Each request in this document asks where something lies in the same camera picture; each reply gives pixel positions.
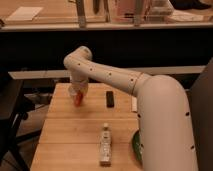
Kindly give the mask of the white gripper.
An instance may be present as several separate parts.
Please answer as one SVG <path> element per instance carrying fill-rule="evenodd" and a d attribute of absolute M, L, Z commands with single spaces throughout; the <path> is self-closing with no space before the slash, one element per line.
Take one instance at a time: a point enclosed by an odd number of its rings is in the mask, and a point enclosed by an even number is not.
<path fill-rule="evenodd" d="M 70 77 L 70 86 L 68 88 L 69 94 L 71 97 L 77 95 L 78 92 L 81 92 L 83 95 L 86 95 L 88 92 L 88 81 L 87 77 Z"/>

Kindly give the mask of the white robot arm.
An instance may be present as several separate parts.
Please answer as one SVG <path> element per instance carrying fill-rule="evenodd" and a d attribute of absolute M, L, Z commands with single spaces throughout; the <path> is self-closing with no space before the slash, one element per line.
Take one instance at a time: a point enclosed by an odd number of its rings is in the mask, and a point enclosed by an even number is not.
<path fill-rule="evenodd" d="M 75 91 L 92 78 L 137 98 L 144 171 L 199 171 L 189 101 L 176 79 L 95 63 L 85 46 L 68 54 L 64 66 Z"/>

